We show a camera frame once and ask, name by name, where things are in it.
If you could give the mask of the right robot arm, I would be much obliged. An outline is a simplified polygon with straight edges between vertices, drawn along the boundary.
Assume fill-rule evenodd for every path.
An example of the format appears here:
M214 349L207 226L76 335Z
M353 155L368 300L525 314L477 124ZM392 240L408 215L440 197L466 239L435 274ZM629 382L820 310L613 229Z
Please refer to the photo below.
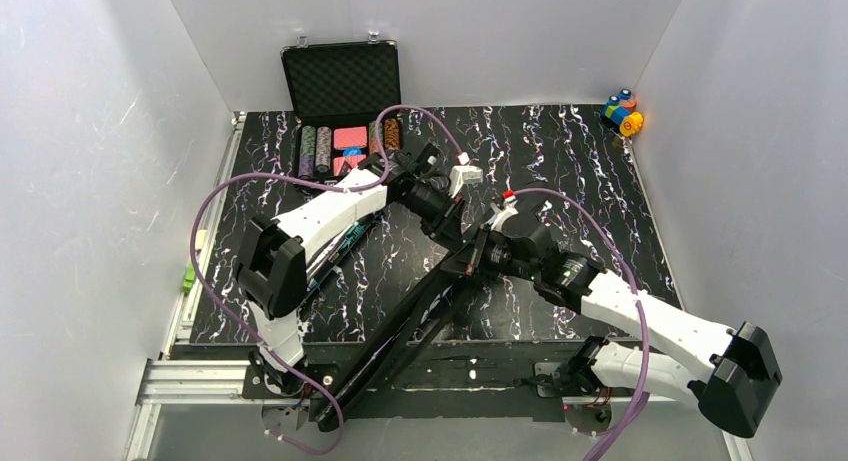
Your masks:
M714 426L741 438L758 431L783 381L767 332L699 318L644 290L592 258L558 246L550 227L523 202L494 203L492 214L442 264L468 279L527 280L548 303L624 330L647 347L602 337L569 362L571 379L596 387L642 389L695 405Z

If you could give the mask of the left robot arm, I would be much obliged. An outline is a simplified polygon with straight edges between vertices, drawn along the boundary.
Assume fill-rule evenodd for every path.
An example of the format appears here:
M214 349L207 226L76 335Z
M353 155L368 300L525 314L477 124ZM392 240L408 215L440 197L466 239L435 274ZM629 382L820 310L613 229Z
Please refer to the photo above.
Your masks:
M252 218L237 255L235 281L251 304L261 337L260 354L286 373L304 357L298 310L308 297L310 262L354 223L400 203L417 215L426 235L445 248L462 245L461 189L483 180L481 168L461 153L449 185L427 179L437 149L418 157L392 151L370 155L329 191L274 218Z

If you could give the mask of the black shuttlecock tube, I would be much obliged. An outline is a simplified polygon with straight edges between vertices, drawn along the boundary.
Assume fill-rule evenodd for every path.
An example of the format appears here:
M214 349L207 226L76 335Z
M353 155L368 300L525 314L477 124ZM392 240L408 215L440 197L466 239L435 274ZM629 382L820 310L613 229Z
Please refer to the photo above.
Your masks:
M325 279L334 271L335 267L373 228L381 215L381 211L366 215L324 245L307 265L306 298L310 298L318 290Z

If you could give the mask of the black racket bag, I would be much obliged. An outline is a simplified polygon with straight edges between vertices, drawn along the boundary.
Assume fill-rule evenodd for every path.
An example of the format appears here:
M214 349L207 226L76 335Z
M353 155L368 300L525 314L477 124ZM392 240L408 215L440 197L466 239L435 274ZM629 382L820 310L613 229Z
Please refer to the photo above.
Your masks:
M331 390L339 407L329 401L311 405L310 419L320 431L338 429L366 389L392 382L482 289L483 279L442 272L442 260L407 292L342 370Z

